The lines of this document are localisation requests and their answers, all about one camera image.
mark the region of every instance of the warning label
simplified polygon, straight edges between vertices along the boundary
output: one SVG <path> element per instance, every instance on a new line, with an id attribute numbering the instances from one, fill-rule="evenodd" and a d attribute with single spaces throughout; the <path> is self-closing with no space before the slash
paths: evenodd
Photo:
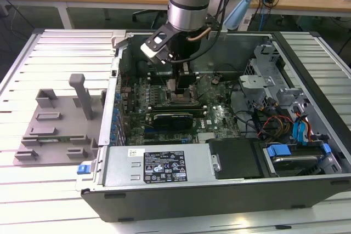
<path id="1" fill-rule="evenodd" d="M 144 182 L 187 181 L 184 151 L 144 153 Z"/>

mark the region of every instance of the wire bundle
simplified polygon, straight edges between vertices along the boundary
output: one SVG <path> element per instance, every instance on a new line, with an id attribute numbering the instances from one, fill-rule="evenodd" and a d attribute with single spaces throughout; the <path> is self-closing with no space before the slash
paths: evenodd
<path id="1" fill-rule="evenodd" d="M 256 8 L 256 11 L 255 11 L 254 15 L 252 16 L 252 19 L 251 19 L 251 21 L 250 21 L 249 26 L 250 26 L 251 23 L 254 21 L 256 15 L 257 15 L 257 13 L 258 13 L 258 10 L 260 10 L 259 13 L 260 13 L 262 16 L 261 16 L 261 22 L 260 22 L 260 26 L 259 26 L 259 31 L 262 30 L 262 29 L 264 29 L 264 27 L 266 26 L 267 21 L 268 21 L 268 19 L 269 19 L 269 17 L 270 17 L 271 10 L 272 10 L 278 3 L 279 3 L 279 0 L 275 0 L 275 2 L 272 3 L 272 4 L 266 3 L 265 0 L 258 0 L 258 7 Z M 263 16 L 265 15 L 265 14 L 264 14 L 265 8 L 268 8 L 268 12 L 267 12 L 267 15 L 268 15 L 268 16 L 267 16 L 266 20 L 263 20 Z"/>
<path id="2" fill-rule="evenodd" d="M 263 124 L 262 128 L 265 128 L 271 120 L 274 120 L 278 123 L 279 127 L 273 137 L 269 138 L 266 142 L 273 142 L 281 137 L 283 134 L 287 134 L 290 131 L 291 125 L 294 124 L 292 119 L 283 115 L 273 115 L 267 119 L 267 121 Z"/>
<path id="3" fill-rule="evenodd" d="M 307 138 L 308 141 L 311 142 L 311 134 L 312 134 L 312 127 L 311 124 L 306 120 L 306 115 L 305 116 L 301 116 L 298 112 L 295 113 L 295 115 L 301 119 L 301 121 L 307 126 Z"/>

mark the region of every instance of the white table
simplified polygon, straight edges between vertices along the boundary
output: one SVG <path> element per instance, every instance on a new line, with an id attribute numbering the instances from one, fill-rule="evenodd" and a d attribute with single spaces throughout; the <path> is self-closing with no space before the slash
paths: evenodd
<path id="1" fill-rule="evenodd" d="M 15 151 L 37 106 L 39 89 L 53 88 L 58 96 L 74 95 L 67 81 L 74 72 L 84 73 L 84 85 L 92 95 L 107 88 L 113 33 L 47 30 L 43 35 L 32 35 L 0 84 L 0 233 L 350 232 L 351 192 L 307 209 L 105 223 L 75 190 L 75 165 L 13 167 Z M 292 229 L 276 230 L 275 225 Z"/>

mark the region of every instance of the black plastic cover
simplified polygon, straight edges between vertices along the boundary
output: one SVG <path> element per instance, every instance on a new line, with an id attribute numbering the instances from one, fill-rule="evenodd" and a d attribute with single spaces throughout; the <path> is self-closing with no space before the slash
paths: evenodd
<path id="1" fill-rule="evenodd" d="M 224 138 L 209 141 L 210 152 L 220 162 L 216 179 L 263 178 L 263 171 L 254 146 L 257 139 Z"/>

